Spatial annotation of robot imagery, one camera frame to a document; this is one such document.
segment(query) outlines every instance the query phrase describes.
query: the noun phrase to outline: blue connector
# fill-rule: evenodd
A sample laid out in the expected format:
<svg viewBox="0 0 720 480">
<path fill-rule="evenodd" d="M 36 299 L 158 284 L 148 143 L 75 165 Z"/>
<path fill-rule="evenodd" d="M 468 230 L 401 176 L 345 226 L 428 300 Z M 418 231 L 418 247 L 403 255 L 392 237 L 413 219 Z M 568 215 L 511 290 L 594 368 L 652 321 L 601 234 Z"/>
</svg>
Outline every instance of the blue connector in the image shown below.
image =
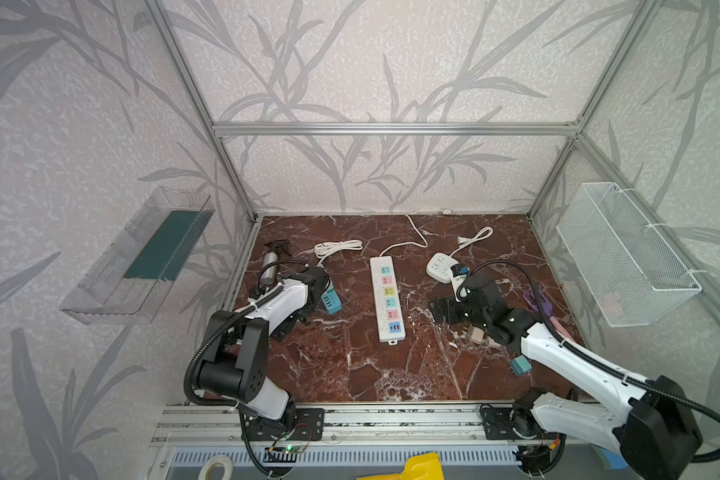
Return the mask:
<svg viewBox="0 0 720 480">
<path fill-rule="evenodd" d="M 523 376 L 532 368 L 530 362 L 524 355 L 520 355 L 515 359 L 509 360 L 509 368 L 512 369 L 517 376 Z"/>
<path fill-rule="evenodd" d="M 333 282 L 327 286 L 327 291 L 322 294 L 322 304 L 330 315 L 341 311 L 341 300 L 338 299 L 336 289 L 333 288 Z"/>
</svg>

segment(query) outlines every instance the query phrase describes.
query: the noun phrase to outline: transparent storage tray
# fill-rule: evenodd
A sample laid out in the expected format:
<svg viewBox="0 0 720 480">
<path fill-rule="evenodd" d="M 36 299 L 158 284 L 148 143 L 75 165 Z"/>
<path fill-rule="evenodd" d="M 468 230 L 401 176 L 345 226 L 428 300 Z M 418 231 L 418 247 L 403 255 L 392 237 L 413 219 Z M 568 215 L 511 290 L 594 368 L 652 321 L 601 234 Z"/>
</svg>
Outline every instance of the transparent storage tray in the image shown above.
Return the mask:
<svg viewBox="0 0 720 480">
<path fill-rule="evenodd" d="M 157 187 L 61 310 L 86 324 L 151 323 L 214 211 L 208 194 Z"/>
<path fill-rule="evenodd" d="M 557 231 L 610 326 L 649 325 L 700 292 L 617 184 L 582 184 Z"/>
</svg>

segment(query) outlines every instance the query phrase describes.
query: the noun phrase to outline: gray floor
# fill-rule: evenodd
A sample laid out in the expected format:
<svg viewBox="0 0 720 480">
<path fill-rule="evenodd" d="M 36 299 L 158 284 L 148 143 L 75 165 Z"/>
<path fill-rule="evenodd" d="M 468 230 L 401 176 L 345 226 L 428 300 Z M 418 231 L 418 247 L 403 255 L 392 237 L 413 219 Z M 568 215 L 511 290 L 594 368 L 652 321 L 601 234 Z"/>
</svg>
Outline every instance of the gray floor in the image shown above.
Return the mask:
<svg viewBox="0 0 720 480">
<path fill-rule="evenodd" d="M 399 473 L 402 466 L 395 472 L 389 467 L 323 467 L 323 468 L 294 468 L 285 477 L 288 480 L 314 480 L 315 478 L 331 478 L 334 480 L 354 480 L 365 475 L 380 475 Z M 171 468 L 166 480 L 195 480 L 199 468 Z M 443 468 L 446 480 L 458 478 L 459 480 L 523 480 L 527 474 L 514 467 L 454 467 Z M 549 473 L 548 480 L 635 480 L 640 477 L 631 468 L 623 470 L 605 470 L 602 461 L 595 454 L 591 446 L 570 445 L 566 447 L 565 454 L 560 463 Z M 235 468 L 232 480 L 260 480 L 265 476 L 255 468 Z M 210 480 L 219 480 L 221 472 L 212 472 Z"/>
</svg>

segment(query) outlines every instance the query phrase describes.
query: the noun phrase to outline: white mesh basket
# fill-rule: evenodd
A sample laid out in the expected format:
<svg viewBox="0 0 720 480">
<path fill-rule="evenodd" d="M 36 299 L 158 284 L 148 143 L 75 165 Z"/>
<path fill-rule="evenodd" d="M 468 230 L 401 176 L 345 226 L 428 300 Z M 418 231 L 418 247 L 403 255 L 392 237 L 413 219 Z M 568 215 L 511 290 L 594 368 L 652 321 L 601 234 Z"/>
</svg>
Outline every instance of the white mesh basket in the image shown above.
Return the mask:
<svg viewBox="0 0 720 480">
<path fill-rule="evenodd" d="M 700 292 L 617 184 L 581 184 L 557 231 L 610 326 L 649 325 Z"/>
</svg>

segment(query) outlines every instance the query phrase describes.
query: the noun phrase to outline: black spray nozzle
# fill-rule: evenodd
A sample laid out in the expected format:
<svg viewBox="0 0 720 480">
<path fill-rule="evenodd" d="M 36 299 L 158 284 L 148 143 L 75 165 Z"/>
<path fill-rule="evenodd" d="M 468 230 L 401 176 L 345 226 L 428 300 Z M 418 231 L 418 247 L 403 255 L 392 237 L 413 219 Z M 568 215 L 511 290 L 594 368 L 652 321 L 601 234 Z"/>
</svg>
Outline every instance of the black spray nozzle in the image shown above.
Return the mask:
<svg viewBox="0 0 720 480">
<path fill-rule="evenodd" d="M 275 240 L 273 242 L 269 242 L 268 244 L 264 244 L 264 246 L 269 247 L 270 252 L 275 252 L 276 254 L 280 254 L 282 252 L 285 255 L 291 256 L 288 253 L 288 250 L 285 249 L 288 246 L 288 240 Z"/>
</svg>

